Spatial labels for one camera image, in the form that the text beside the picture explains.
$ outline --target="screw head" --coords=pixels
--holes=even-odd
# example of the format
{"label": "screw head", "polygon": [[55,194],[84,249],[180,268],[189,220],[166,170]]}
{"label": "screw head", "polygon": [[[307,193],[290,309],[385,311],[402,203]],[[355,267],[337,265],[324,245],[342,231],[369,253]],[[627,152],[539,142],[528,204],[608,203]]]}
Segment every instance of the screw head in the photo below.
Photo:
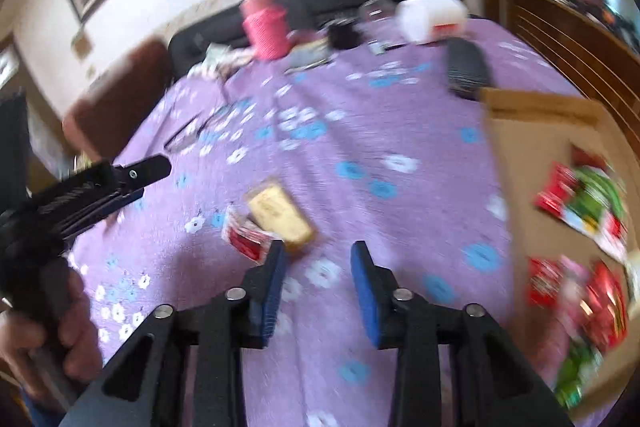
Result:
{"label": "screw head", "polygon": [[228,301],[239,301],[240,299],[244,299],[245,295],[246,290],[244,288],[231,288],[225,293],[225,297]]}
{"label": "screw head", "polygon": [[169,304],[160,304],[158,308],[154,310],[154,317],[156,319],[166,319],[174,314],[174,309]]}
{"label": "screw head", "polygon": [[466,314],[471,317],[484,317],[486,310],[480,304],[468,304],[465,308]]}
{"label": "screw head", "polygon": [[394,290],[394,299],[397,301],[410,301],[414,298],[414,293],[407,288],[398,288]]}

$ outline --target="cardboard box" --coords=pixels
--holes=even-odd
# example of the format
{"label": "cardboard box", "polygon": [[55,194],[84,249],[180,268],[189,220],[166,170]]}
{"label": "cardboard box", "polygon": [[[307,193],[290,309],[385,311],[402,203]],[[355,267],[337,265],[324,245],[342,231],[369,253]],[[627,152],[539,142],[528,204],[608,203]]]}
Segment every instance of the cardboard box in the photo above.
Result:
{"label": "cardboard box", "polygon": [[[527,303],[527,257],[557,259],[566,255],[585,266],[598,257],[625,281],[623,267],[593,240],[533,205],[536,194],[548,182],[552,163],[570,165],[571,142],[607,158],[626,184],[629,251],[638,247],[634,223],[640,223],[640,167],[622,131],[599,102],[500,89],[484,89],[482,101],[513,235],[515,311],[508,329],[527,354],[540,339],[548,320],[548,312]],[[628,299],[626,287],[625,298]],[[640,319],[636,317],[629,322],[625,342],[607,353],[582,403],[572,411],[572,418],[581,418],[616,399],[639,358]]]}

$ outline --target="red brown leather armrest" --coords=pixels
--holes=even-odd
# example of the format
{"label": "red brown leather armrest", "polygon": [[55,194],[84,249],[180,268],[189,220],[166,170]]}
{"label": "red brown leather armrest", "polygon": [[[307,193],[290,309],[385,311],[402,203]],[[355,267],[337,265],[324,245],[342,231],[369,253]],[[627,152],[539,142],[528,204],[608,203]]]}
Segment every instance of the red brown leather armrest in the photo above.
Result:
{"label": "red brown leather armrest", "polygon": [[156,107],[172,78],[164,42],[145,41],[74,103],[62,121],[66,139],[92,161],[112,160]]}

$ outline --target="white container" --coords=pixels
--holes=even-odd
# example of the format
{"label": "white container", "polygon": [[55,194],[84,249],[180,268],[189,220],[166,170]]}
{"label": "white container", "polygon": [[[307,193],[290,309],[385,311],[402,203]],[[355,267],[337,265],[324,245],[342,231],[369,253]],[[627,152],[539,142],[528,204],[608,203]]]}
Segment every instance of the white container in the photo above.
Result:
{"label": "white container", "polygon": [[402,36],[413,44],[461,37],[469,12],[460,0],[404,0],[396,9]]}

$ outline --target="yellow soap bar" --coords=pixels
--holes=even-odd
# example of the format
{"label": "yellow soap bar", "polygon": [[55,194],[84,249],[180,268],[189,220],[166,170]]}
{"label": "yellow soap bar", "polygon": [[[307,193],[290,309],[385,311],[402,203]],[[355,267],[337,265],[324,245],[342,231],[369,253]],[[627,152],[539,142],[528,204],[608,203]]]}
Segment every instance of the yellow soap bar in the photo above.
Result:
{"label": "yellow soap bar", "polygon": [[270,183],[253,192],[247,204],[263,230],[278,234],[291,250],[314,238],[315,231],[283,188]]}

